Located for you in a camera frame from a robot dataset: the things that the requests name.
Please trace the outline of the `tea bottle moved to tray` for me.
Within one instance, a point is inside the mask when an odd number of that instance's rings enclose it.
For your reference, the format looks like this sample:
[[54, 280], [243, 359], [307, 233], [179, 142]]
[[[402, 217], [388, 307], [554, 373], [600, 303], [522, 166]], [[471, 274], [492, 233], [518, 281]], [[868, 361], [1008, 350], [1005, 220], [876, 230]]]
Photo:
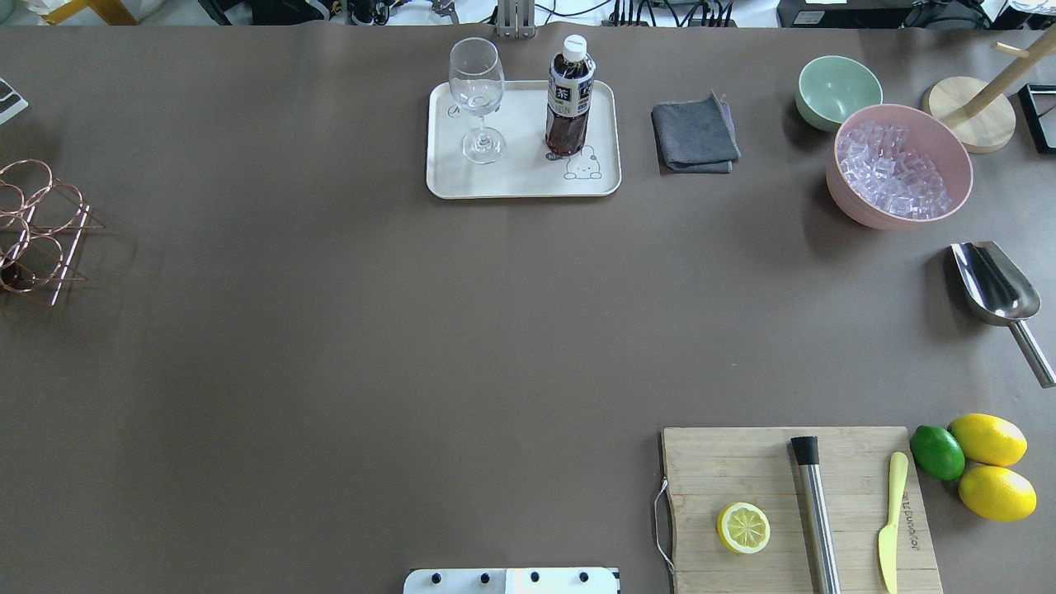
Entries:
[[586, 38], [567, 36], [549, 67], [544, 143], [557, 157], [570, 157], [586, 143], [595, 72]]

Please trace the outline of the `copper wire bottle basket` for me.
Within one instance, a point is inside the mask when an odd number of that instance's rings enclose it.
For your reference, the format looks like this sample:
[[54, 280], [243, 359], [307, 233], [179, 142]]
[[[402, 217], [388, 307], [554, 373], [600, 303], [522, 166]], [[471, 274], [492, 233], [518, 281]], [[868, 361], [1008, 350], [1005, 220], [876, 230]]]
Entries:
[[18, 159], [1, 169], [2, 293], [53, 308], [87, 280], [77, 267], [84, 233], [105, 223], [73, 184], [41, 159]]

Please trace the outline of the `clear wine glass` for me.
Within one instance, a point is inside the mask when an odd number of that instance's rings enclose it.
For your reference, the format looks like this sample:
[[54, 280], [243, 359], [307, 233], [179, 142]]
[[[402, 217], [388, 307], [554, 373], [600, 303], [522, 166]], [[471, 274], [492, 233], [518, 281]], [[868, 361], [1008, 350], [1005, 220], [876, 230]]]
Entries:
[[482, 37], [464, 38], [449, 53], [448, 82], [460, 111], [478, 118], [478, 128], [463, 138], [464, 156], [475, 164], [496, 162], [504, 152], [502, 133], [485, 125], [485, 116], [499, 108], [505, 74], [497, 47]]

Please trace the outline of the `grey folded cloth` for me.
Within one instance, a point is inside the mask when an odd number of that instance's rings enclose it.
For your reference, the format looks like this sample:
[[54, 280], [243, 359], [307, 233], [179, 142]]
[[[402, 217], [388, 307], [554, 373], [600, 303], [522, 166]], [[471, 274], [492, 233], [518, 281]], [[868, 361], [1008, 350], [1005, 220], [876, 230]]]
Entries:
[[661, 157], [674, 172], [727, 174], [742, 157], [729, 104], [715, 92], [657, 104], [650, 117]]

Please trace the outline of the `bamboo cutting board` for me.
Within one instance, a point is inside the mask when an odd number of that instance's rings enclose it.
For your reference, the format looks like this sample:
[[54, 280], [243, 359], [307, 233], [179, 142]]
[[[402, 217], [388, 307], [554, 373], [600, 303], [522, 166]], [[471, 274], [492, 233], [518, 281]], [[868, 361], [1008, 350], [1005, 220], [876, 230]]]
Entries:
[[[909, 454], [904, 427], [668, 427], [661, 433], [676, 593], [818, 593], [806, 489], [790, 441], [816, 437], [841, 589], [883, 593], [878, 534], [888, 519], [888, 469]], [[749, 502], [771, 523], [759, 553], [718, 537], [728, 504]]]

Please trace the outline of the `half lemon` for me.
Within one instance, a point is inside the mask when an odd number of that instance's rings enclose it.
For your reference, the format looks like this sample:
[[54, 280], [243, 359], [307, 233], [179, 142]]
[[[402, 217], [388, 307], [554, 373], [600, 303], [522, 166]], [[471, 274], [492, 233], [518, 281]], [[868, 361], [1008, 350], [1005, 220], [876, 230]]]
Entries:
[[728, 549], [743, 555], [761, 552], [771, 537], [768, 515], [749, 502], [729, 503], [718, 515], [716, 531]]

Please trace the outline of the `steel muddler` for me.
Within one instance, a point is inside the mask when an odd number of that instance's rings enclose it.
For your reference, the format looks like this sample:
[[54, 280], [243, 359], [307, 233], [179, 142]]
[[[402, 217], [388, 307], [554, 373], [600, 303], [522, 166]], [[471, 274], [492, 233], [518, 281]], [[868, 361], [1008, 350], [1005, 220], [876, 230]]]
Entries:
[[828, 503], [823, 489], [818, 437], [792, 437], [790, 445], [804, 486], [819, 591], [842, 593]]

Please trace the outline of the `pink bowl with ice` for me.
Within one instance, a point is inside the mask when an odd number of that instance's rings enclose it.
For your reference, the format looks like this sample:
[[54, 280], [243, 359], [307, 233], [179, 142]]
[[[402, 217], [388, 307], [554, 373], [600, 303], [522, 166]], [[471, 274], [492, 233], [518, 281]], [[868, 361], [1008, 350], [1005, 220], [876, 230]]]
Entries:
[[841, 125], [826, 182], [842, 214], [903, 230], [950, 217], [974, 183], [969, 155], [936, 118], [910, 106], [867, 106]]

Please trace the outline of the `metal ice scoop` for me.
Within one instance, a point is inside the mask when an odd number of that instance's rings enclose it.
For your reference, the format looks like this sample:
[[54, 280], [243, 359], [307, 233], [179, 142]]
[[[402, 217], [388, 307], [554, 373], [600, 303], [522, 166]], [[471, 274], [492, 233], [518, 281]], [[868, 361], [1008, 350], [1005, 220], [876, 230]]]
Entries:
[[1027, 327], [1040, 311], [1040, 294], [1026, 275], [993, 241], [955, 242], [950, 250], [974, 314], [1010, 328], [1040, 386], [1053, 388], [1054, 369]]

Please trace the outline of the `whole lemon upper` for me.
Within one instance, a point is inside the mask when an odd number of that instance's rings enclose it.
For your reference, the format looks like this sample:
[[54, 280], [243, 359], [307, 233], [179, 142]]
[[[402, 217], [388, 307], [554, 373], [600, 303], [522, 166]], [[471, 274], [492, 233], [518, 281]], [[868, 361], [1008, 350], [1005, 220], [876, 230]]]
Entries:
[[1027, 451], [1025, 433], [1004, 417], [967, 413], [956, 417], [947, 429], [960, 444], [966, 459], [980, 464], [1010, 467]]

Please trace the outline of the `whole lemon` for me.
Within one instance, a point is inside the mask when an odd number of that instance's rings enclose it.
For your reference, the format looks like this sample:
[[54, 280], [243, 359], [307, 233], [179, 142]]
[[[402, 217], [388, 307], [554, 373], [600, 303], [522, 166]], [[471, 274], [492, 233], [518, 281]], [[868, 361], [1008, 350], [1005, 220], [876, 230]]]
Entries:
[[1003, 467], [981, 465], [962, 474], [958, 486], [962, 503], [992, 521], [1025, 519], [1037, 507], [1037, 495], [1026, 477]]
[[980, 464], [1010, 467], [1027, 451], [1025, 433], [1004, 417], [967, 413], [956, 417], [947, 429], [960, 444], [966, 459]]

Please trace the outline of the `wooden cup tree stand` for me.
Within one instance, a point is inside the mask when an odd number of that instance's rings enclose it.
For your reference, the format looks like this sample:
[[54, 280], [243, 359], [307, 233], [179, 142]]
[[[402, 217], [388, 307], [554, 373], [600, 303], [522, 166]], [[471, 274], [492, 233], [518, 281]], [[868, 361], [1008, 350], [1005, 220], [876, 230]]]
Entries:
[[1006, 97], [1006, 90], [1017, 82], [1042, 58], [1055, 49], [1055, 31], [1048, 29], [1032, 45], [1024, 49], [993, 42], [993, 50], [1013, 56], [1013, 60], [995, 78], [985, 82], [979, 78], [955, 76], [928, 87], [922, 97], [922, 109], [942, 120], [973, 153], [995, 152], [1006, 147], [1014, 135], [1017, 117]]

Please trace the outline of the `whole lemon lower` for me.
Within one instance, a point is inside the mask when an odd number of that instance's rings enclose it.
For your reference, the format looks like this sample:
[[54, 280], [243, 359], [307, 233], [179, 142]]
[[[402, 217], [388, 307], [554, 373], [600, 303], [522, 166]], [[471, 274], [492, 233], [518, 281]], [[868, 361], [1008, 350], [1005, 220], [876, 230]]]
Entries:
[[1037, 507], [1037, 495], [1026, 477], [1003, 467], [981, 465], [962, 474], [958, 486], [962, 503], [992, 521], [1025, 519]]

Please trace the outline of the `black glass rack tray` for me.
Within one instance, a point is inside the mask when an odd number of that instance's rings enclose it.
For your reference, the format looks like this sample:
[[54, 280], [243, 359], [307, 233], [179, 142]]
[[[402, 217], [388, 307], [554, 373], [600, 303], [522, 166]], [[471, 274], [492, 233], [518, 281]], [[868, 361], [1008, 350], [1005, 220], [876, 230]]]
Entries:
[[1025, 83], [1017, 95], [1036, 151], [1055, 154], [1055, 86]]

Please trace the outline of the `aluminium frame post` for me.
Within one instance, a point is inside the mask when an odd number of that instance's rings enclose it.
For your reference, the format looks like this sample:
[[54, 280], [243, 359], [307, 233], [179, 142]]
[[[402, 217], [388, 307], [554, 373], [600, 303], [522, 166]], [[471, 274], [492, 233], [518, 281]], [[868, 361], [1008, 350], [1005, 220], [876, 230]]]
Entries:
[[498, 0], [495, 31], [501, 39], [529, 39], [536, 35], [535, 1]]

